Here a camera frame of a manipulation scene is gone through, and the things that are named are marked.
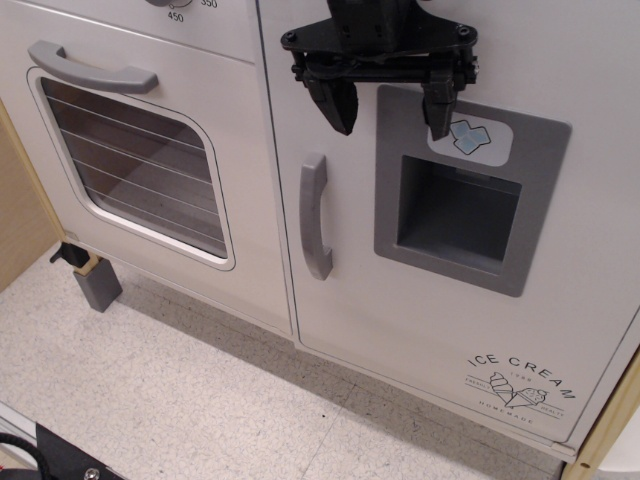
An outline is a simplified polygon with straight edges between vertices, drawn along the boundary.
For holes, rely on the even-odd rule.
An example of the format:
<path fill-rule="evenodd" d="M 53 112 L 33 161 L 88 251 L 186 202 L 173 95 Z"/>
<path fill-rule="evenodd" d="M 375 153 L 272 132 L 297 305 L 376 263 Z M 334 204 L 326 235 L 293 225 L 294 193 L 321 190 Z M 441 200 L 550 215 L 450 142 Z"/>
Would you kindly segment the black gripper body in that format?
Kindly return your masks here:
<path fill-rule="evenodd" d="M 477 80 L 475 28 L 416 1 L 330 1 L 330 17 L 281 37 L 298 81 L 427 83 L 438 72 L 462 91 Z"/>

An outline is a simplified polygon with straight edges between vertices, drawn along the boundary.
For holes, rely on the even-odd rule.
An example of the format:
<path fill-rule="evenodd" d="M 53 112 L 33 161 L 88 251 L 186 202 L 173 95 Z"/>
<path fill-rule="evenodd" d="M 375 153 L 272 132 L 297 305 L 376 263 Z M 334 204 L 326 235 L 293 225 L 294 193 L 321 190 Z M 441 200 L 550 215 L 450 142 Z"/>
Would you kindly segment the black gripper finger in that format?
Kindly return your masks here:
<path fill-rule="evenodd" d="M 422 84 L 423 113 L 432 139 L 441 140 L 449 135 L 451 119 L 457 100 L 453 73 L 433 70 L 429 80 Z"/>
<path fill-rule="evenodd" d="M 343 79 L 320 80 L 307 78 L 304 84 L 331 127 L 343 135 L 350 135 L 358 114 L 355 84 Z"/>

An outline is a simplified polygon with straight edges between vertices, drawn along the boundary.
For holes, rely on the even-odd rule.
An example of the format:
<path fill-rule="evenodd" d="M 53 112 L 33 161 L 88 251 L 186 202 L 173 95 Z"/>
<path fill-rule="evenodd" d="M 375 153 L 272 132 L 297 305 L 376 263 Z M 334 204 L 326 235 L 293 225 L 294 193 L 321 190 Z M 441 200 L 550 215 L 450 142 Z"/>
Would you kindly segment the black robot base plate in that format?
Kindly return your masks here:
<path fill-rule="evenodd" d="M 36 446 L 45 457 L 54 479 L 124 479 L 110 466 L 39 423 L 35 430 Z"/>

